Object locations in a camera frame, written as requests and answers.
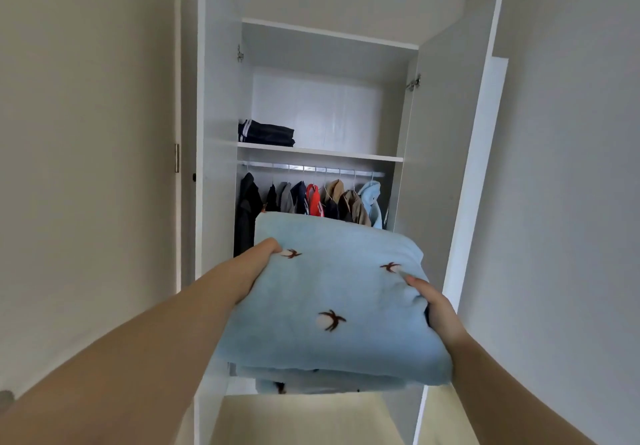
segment wardrobe door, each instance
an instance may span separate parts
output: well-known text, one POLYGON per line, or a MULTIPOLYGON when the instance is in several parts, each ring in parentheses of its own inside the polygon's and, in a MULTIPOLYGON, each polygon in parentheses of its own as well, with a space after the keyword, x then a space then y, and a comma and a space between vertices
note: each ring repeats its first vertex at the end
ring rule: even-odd
MULTIPOLYGON (((195 277, 233 256, 241 21, 232 0, 197 0, 195 277)), ((213 359, 195 397, 195 445, 208 445, 227 391, 213 359)))
MULTIPOLYGON (((456 310, 506 73, 492 57, 501 3, 420 47, 398 190, 394 231, 422 249, 424 271, 456 310)), ((405 443, 416 443, 426 387, 383 397, 405 443)))

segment white shelf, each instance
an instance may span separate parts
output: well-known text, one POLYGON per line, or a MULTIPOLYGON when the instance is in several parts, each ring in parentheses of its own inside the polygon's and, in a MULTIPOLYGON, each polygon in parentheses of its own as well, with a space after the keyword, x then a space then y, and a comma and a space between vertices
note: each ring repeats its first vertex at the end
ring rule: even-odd
POLYGON ((246 142, 237 142, 238 147, 246 149, 261 149, 272 150, 278 152, 293 152, 298 154, 313 154, 313 155, 328 155, 330 157, 346 157, 352 159, 364 159, 364 160, 384 160, 387 162, 402 162, 402 157, 391 157, 390 155, 375 155, 375 154, 356 154, 352 152, 337 152, 332 150, 319 150, 319 149, 303 149, 300 147, 280 147, 280 146, 268 146, 262 144, 248 144, 246 142))

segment white wardrobe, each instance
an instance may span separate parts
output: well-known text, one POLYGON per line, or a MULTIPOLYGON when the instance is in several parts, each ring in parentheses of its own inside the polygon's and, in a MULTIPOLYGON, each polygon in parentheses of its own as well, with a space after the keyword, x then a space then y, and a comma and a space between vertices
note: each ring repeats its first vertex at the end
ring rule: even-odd
MULTIPOLYGON (((182 0, 183 125, 196 120, 182 141, 183 182, 195 185, 182 232, 191 275, 232 256, 247 171, 261 191, 375 178, 385 228, 418 244, 429 279, 457 308, 507 69, 492 56, 501 1, 416 46, 241 19, 231 0, 182 0), (294 128, 295 146, 237 142, 244 119, 294 128)), ((209 443, 233 379, 212 361, 195 399, 196 445, 209 443)), ((426 393, 382 393, 407 445, 417 443, 426 393)))

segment door hinge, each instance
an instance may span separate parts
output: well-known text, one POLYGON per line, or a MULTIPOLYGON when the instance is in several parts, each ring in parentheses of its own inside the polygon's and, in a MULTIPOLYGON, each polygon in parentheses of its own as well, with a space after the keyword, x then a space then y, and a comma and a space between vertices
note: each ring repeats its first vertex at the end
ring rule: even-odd
POLYGON ((173 162, 173 171, 180 173, 180 144, 173 144, 173 156, 175 158, 173 162))
POLYGON ((409 91, 413 91, 419 87, 420 87, 420 75, 418 75, 414 80, 412 80, 411 83, 409 83, 406 86, 406 89, 408 89, 409 91))

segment finger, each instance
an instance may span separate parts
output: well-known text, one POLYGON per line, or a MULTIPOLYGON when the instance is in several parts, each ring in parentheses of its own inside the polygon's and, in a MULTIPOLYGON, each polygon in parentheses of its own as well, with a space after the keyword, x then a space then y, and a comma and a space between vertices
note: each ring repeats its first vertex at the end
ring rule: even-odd
POLYGON ((421 280, 411 275, 405 275, 404 280, 420 292, 420 295, 426 298, 429 304, 442 297, 442 294, 438 289, 425 280, 421 280))

